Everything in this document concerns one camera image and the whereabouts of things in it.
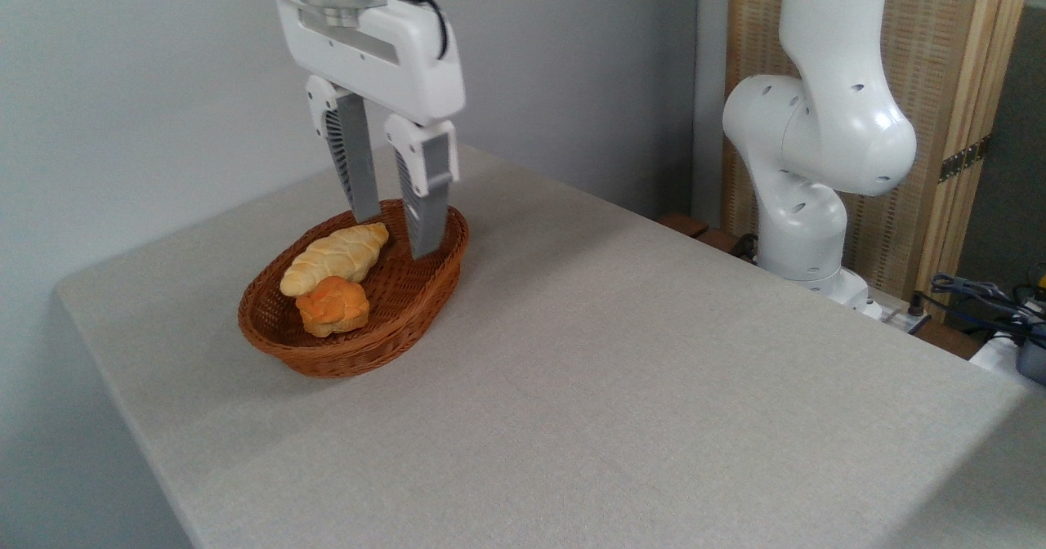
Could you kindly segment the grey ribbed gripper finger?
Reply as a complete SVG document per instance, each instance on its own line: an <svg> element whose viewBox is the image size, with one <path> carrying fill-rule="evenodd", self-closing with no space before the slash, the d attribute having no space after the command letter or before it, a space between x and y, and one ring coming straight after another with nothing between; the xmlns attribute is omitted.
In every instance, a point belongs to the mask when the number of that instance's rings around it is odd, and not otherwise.
<svg viewBox="0 0 1046 549"><path fill-rule="evenodd" d="M381 213L364 98L318 75L306 81L311 121L324 139L355 221Z"/></svg>
<svg viewBox="0 0 1046 549"><path fill-rule="evenodd" d="M449 187L459 180L456 129L450 121L418 125L390 114L385 132L396 152L400 190L412 257L440 247L449 209Z"/></svg>

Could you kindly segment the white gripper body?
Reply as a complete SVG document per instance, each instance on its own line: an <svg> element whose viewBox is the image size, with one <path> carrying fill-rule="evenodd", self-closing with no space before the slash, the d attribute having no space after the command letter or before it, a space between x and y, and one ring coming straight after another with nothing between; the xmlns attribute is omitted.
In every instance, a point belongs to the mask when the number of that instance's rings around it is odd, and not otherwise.
<svg viewBox="0 0 1046 549"><path fill-rule="evenodd" d="M442 30L429 7L392 0L361 12L355 27L339 27L299 0L276 4L288 49L311 74L419 125L467 107L454 29Z"/></svg>

